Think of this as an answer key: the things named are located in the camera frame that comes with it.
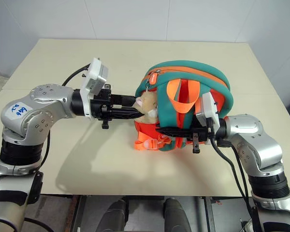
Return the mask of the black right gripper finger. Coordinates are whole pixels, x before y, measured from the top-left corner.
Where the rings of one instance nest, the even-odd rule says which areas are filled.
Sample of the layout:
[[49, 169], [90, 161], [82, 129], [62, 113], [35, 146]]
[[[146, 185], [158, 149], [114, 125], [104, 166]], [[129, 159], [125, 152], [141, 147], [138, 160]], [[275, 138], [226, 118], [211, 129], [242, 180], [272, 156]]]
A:
[[178, 127], [162, 127], [159, 133], [190, 133], [190, 129], [181, 129]]
[[192, 132], [190, 133], [160, 133], [163, 135], [167, 135], [169, 137], [191, 137]]

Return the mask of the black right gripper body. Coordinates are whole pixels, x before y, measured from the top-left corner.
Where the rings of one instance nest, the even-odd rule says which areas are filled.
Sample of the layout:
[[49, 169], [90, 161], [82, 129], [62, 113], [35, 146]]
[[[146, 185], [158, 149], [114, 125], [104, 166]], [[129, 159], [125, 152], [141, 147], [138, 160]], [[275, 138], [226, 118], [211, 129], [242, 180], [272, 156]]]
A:
[[208, 139], [208, 129], [206, 127], [188, 129], [187, 143], [192, 145], [192, 153], [200, 153], [200, 144], [204, 144]]

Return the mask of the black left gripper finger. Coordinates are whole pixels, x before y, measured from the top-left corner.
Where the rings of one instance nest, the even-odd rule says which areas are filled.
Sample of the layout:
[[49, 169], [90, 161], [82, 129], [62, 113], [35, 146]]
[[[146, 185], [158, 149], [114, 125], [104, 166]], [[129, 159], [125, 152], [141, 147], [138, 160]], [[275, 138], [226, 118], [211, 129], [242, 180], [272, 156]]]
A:
[[135, 97], [130, 95], [111, 95], [111, 104], [134, 104]]
[[112, 119], [135, 119], [141, 116], [141, 112], [133, 107], [113, 108], [111, 110]]

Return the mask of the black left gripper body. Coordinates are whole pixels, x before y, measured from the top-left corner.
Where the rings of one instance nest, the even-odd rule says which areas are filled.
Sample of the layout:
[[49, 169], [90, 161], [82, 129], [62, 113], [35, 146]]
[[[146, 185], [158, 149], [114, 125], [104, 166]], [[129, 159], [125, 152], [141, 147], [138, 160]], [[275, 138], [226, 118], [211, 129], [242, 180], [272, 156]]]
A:
[[102, 129], [109, 129], [108, 122], [112, 120], [111, 85], [105, 84], [90, 101], [91, 115], [102, 121]]

